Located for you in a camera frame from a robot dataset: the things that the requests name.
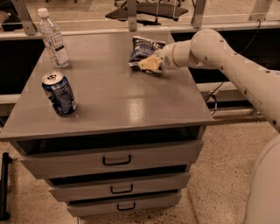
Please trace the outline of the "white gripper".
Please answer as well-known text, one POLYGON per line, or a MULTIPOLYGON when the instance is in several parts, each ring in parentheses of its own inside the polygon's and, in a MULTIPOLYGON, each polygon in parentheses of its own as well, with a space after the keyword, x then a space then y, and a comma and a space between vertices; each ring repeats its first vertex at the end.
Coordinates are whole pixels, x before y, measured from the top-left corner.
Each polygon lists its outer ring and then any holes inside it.
POLYGON ((155 55, 151 55, 146 59, 138 62, 138 67, 141 70, 148 70, 156 72, 161 67, 162 69, 174 69, 175 64, 173 61, 173 48, 174 44, 165 45, 162 49, 155 51, 155 55))

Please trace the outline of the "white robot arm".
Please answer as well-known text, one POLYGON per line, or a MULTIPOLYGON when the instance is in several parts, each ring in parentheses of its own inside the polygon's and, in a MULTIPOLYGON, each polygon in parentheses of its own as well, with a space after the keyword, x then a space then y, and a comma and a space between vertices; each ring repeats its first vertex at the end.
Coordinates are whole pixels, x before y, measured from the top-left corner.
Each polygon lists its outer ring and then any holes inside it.
POLYGON ((221 71, 277 130, 251 172, 243 224, 280 224, 280 74, 245 58, 215 30, 168 44, 137 63, 142 70, 191 67, 221 71))

